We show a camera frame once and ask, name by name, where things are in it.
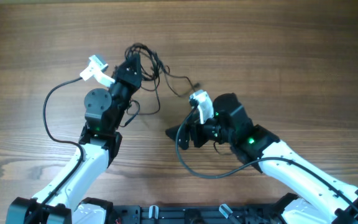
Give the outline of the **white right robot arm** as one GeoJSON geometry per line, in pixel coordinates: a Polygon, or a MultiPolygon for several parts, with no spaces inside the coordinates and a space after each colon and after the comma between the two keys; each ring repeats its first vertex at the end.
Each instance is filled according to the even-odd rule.
{"type": "Polygon", "coordinates": [[[175,150],[190,144],[201,148],[208,141],[228,144],[242,166],[219,175],[200,174],[186,163],[183,167],[204,179],[221,179],[253,167],[292,189],[272,208],[274,223],[358,223],[358,187],[342,182],[308,162],[284,140],[254,124],[234,93],[211,100],[199,90],[190,95],[191,112],[178,126],[166,130],[175,150]]]}

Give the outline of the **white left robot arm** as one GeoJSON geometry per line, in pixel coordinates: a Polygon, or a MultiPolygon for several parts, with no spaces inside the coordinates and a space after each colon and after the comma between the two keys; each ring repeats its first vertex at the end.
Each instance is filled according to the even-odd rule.
{"type": "Polygon", "coordinates": [[[89,58],[82,80],[94,77],[95,88],[84,99],[86,123],[73,145],[76,151],[68,164],[32,198],[17,197],[9,206],[6,223],[118,223],[112,202],[85,198],[91,184],[117,156],[122,135],[117,131],[133,94],[140,88],[139,54],[127,56],[111,76],[98,56],[89,58]]]}

